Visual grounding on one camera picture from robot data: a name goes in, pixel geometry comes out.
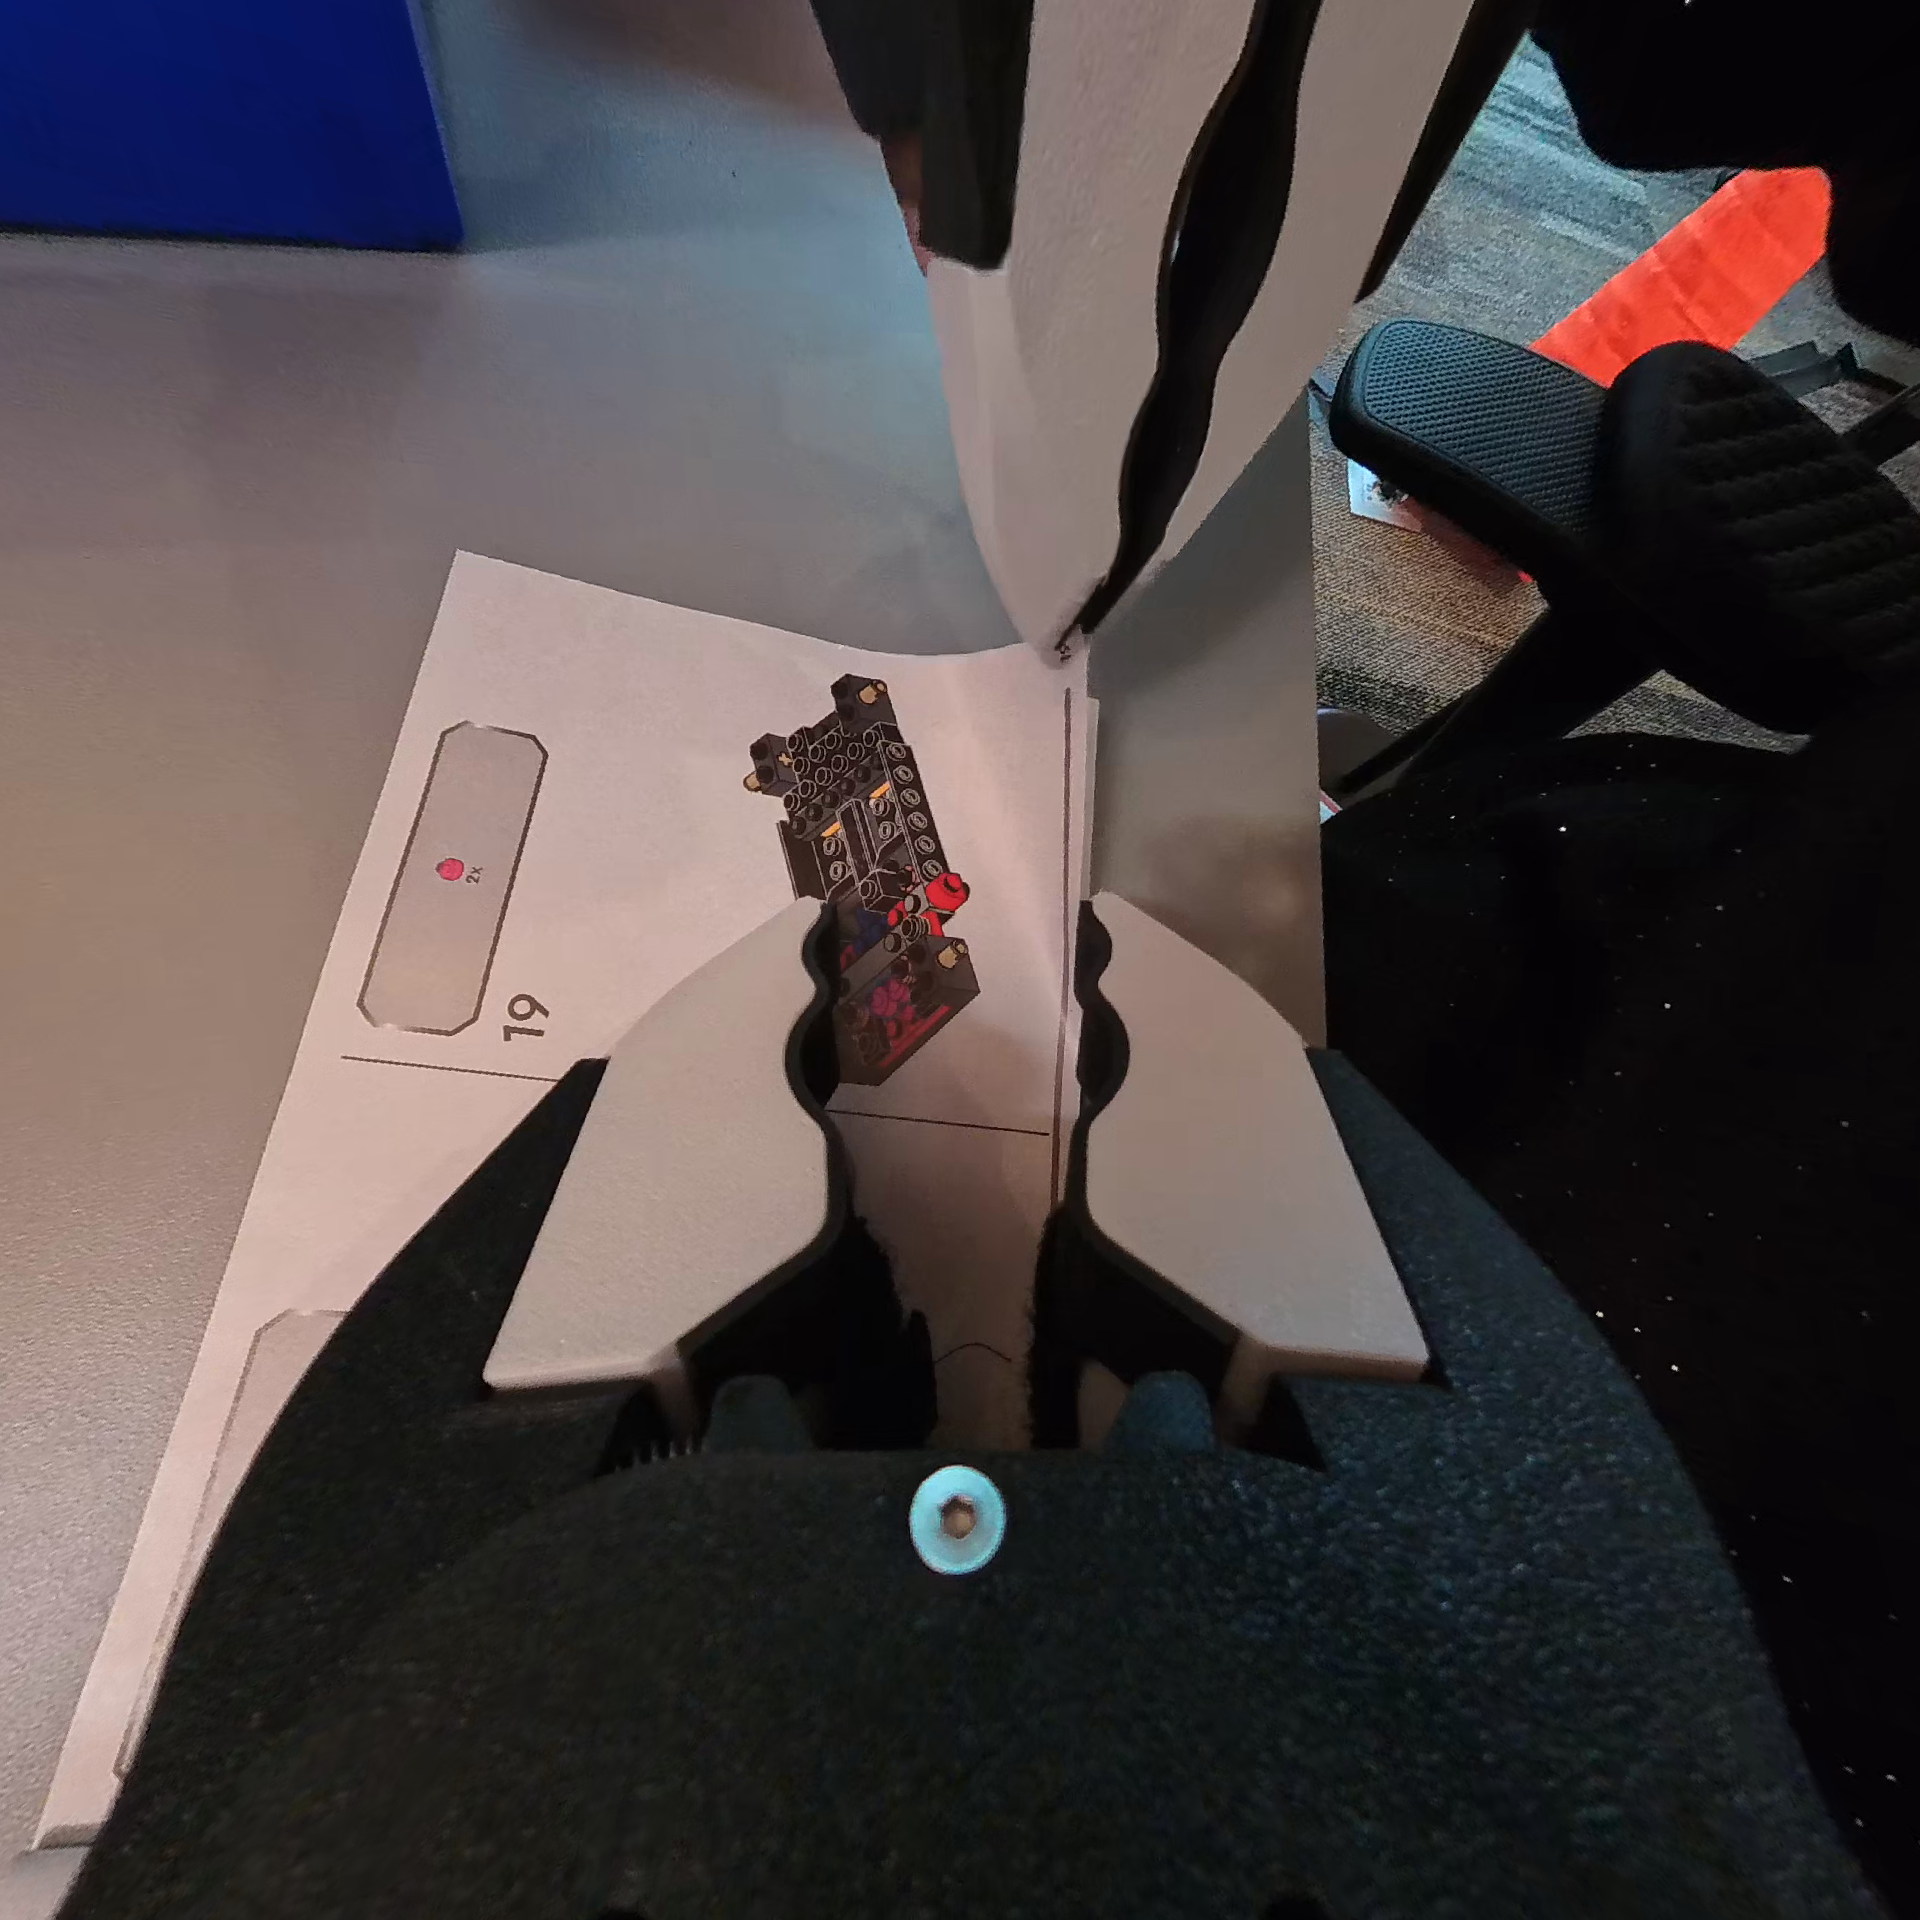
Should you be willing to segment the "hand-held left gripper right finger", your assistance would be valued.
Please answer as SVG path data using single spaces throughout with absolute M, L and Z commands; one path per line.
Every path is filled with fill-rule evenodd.
M 1082 908 L 1074 1000 L 1046 1358 L 1210 1396 L 1417 1381 L 1426 1336 L 1289 1020 L 1117 894 Z

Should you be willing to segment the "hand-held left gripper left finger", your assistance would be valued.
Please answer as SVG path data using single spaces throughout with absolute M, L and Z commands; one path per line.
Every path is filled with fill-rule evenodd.
M 836 1232 L 849 1178 L 807 1074 L 833 913 L 795 900 L 612 1045 L 485 1364 L 489 1389 L 702 1396 L 723 1336 Z

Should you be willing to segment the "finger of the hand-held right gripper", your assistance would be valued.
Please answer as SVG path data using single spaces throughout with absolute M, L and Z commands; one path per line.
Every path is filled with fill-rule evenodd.
M 1161 358 L 1161 276 L 1251 2 L 1030 9 L 1011 245 L 927 299 L 975 547 L 1019 638 L 1082 654 L 1119 549 L 1119 468 Z
M 1158 228 L 1154 363 L 1094 633 L 1212 515 L 1398 252 L 1486 97 L 1486 4 L 1252 4 Z

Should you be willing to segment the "white lego instruction booklet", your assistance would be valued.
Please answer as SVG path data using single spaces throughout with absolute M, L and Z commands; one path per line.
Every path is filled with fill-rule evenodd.
M 794 900 L 750 746 L 886 684 L 982 994 L 845 1089 L 860 1205 L 927 1315 L 940 1437 L 1023 1437 L 1066 1165 L 1067 942 L 1110 888 L 1324 1029 L 1308 412 L 1099 644 L 879 657 L 458 557 L 31 1845 L 91 1843 L 213 1530 L 323 1338 L 565 1067 Z

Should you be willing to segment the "blue plastic bin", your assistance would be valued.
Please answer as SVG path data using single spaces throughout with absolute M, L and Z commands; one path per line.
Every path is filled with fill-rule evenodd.
M 421 8 L 5 2 L 3 227 L 458 250 Z

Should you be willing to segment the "black office chair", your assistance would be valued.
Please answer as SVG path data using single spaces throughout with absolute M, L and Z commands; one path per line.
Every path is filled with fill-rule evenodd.
M 1916 4 L 1533 4 L 1531 24 L 1601 160 L 1825 171 L 1833 297 L 1909 348 L 1916 35 Z M 1916 507 L 1884 474 L 1916 443 L 1916 387 L 1837 433 L 1732 348 L 1653 348 L 1601 387 L 1531 346 L 1383 320 L 1327 429 L 1542 595 L 1475 690 L 1334 778 L 1334 801 L 1563 737 L 1658 672 L 1799 737 L 1916 690 Z

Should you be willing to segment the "orange red sheet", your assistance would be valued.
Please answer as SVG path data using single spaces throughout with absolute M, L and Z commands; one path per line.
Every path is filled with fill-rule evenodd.
M 1609 387 L 1653 348 L 1738 348 L 1825 256 L 1831 213 L 1817 166 L 1740 171 L 1531 350 Z

